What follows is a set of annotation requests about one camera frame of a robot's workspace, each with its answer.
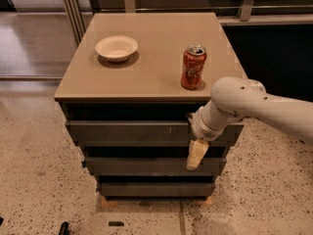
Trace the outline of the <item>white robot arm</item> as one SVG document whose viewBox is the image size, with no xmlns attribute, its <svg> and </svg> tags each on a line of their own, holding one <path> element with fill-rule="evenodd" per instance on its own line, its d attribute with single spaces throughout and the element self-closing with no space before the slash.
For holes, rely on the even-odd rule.
<svg viewBox="0 0 313 235">
<path fill-rule="evenodd" d="M 253 79 L 222 77 L 212 85 L 210 100 L 189 116 L 196 140 L 190 141 L 187 170 L 198 168 L 209 141 L 243 118 L 257 118 L 306 145 L 313 145 L 313 103 L 268 94 Z"/>
</svg>

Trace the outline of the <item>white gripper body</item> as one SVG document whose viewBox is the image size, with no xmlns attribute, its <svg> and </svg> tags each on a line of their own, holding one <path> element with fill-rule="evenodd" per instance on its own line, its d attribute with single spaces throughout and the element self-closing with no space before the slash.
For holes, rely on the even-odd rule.
<svg viewBox="0 0 313 235">
<path fill-rule="evenodd" d="M 221 115 L 206 110 L 188 114 L 188 121 L 194 136 L 205 141 L 215 140 L 225 128 L 225 119 Z"/>
</svg>

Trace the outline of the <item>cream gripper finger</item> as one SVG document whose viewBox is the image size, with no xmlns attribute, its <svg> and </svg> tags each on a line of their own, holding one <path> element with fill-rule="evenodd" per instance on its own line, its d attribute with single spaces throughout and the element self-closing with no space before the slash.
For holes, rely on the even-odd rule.
<svg viewBox="0 0 313 235">
<path fill-rule="evenodd" d="M 189 155 L 187 158 L 187 170 L 195 170 L 201 163 L 208 150 L 209 144 L 202 139 L 192 140 L 189 145 Z"/>
</svg>

